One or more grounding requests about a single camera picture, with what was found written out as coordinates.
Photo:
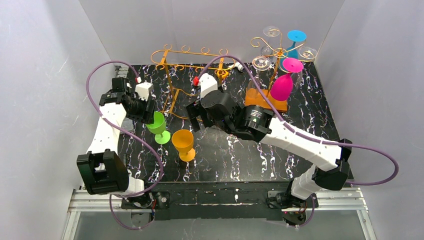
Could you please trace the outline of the green plastic wine glass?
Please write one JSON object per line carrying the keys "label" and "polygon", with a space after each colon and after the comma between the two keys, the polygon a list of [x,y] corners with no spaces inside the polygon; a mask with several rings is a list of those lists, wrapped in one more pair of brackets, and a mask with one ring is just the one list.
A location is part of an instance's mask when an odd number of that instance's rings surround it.
{"label": "green plastic wine glass", "polygon": [[146,125],[147,129],[154,134],[156,143],[163,145],[170,141],[171,134],[166,129],[166,119],[163,113],[155,111],[153,113],[153,123]]}

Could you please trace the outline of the orange plastic wine glass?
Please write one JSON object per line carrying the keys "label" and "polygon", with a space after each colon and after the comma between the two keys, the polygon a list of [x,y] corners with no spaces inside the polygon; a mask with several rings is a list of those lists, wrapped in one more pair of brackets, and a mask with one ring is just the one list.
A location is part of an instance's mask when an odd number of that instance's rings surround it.
{"label": "orange plastic wine glass", "polygon": [[187,129],[176,131],[171,137],[171,142],[183,162],[190,162],[195,158],[194,135],[191,131]]}

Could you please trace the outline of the gold rectangular rack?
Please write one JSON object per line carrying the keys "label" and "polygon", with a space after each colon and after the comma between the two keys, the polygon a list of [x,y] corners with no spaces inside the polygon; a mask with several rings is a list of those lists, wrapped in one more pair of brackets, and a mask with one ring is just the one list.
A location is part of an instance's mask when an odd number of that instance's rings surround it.
{"label": "gold rectangular rack", "polygon": [[168,55],[177,55],[180,56],[203,56],[208,58],[215,58],[221,55],[226,55],[229,53],[229,50],[226,48],[222,48],[219,50],[218,54],[212,54],[211,50],[207,47],[203,47],[199,52],[191,51],[191,48],[187,45],[183,45],[180,50],[173,49],[171,44],[165,44],[162,49],[156,50],[150,56],[150,60],[153,64],[155,64],[155,69],[157,71],[165,71],[165,76],[167,79],[169,93],[167,94],[166,100],[163,104],[163,108],[161,112],[166,116],[173,115],[179,119],[186,120],[186,116],[181,116],[174,112],[174,108],[176,102],[178,100],[179,95],[183,95],[186,97],[196,97],[197,94],[194,92],[186,92],[182,88],[179,88],[179,85],[183,84],[183,81],[175,82],[171,76],[170,69],[177,76],[179,72],[183,74],[192,74],[191,83],[194,82],[196,76],[200,74],[200,72],[205,68],[205,65],[202,64],[194,64],[194,63],[169,63]]}

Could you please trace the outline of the clear wine glass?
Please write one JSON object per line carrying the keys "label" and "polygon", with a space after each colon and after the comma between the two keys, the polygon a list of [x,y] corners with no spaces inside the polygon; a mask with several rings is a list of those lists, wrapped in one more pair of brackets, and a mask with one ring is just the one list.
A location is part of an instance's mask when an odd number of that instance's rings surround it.
{"label": "clear wine glass", "polygon": [[267,58],[273,62],[274,61],[274,51],[273,49],[279,47],[280,42],[280,30],[278,27],[270,25],[263,29],[263,40],[267,43],[264,44],[261,49],[260,53],[262,56],[267,56]]}
{"label": "clear wine glass", "polygon": [[259,94],[259,89],[264,90],[266,88],[263,80],[260,78],[260,73],[267,71],[271,67],[271,61],[268,57],[257,56],[252,60],[252,67],[255,69],[254,79],[260,88],[256,87],[254,81],[250,79],[246,88],[246,97],[256,98]]}
{"label": "clear wine glass", "polygon": [[[303,65],[305,65],[306,62],[313,62],[318,55],[318,51],[309,46],[301,46],[297,48],[295,52],[297,53],[296,58],[301,61]],[[293,80],[293,93],[299,89],[303,82],[303,73],[304,70],[302,69],[300,72],[291,74]]]}

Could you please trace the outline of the magenta plastic wine glass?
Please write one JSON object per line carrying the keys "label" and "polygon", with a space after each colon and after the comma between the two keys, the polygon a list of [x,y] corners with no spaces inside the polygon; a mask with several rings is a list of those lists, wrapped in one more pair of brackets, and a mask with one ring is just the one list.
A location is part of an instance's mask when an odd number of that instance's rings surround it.
{"label": "magenta plastic wine glass", "polygon": [[277,101],[286,101],[302,82],[304,65],[296,58],[287,57],[282,60],[279,67],[285,74],[279,76],[271,87],[270,95]]}

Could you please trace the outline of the blue plastic wine glass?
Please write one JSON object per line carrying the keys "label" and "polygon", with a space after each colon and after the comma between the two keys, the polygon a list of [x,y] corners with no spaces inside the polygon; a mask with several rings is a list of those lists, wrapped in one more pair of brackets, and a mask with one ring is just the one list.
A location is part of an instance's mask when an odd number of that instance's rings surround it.
{"label": "blue plastic wine glass", "polygon": [[283,61],[286,58],[299,58],[298,50],[296,49],[297,43],[304,42],[307,39],[307,35],[301,30],[291,30],[287,33],[287,37],[292,41],[292,44],[286,49],[286,52],[283,53],[283,58],[279,60],[279,67],[284,71],[286,69],[283,66]]}

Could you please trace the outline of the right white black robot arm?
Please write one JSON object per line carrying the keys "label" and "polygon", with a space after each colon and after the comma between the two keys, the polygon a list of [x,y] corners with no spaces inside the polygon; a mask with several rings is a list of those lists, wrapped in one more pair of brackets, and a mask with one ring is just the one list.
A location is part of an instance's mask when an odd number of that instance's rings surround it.
{"label": "right white black robot arm", "polygon": [[213,90],[185,107],[195,132],[203,126],[218,127],[239,139],[279,147],[309,162],[312,166],[301,176],[291,180],[286,199],[306,200],[321,190],[340,190],[350,174],[350,150],[337,142],[324,139],[289,126],[274,113],[258,105],[241,106],[229,94]]}

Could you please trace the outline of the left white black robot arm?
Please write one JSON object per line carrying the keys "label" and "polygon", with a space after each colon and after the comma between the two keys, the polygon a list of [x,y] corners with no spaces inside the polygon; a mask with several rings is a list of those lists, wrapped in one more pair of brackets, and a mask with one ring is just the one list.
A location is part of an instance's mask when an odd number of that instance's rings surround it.
{"label": "left white black robot arm", "polygon": [[115,77],[112,87],[101,95],[99,117],[93,140],[76,165],[90,195],[112,194],[139,197],[145,192],[143,180],[130,176],[127,164],[118,155],[120,128],[125,118],[153,124],[156,103],[150,82],[130,83]]}

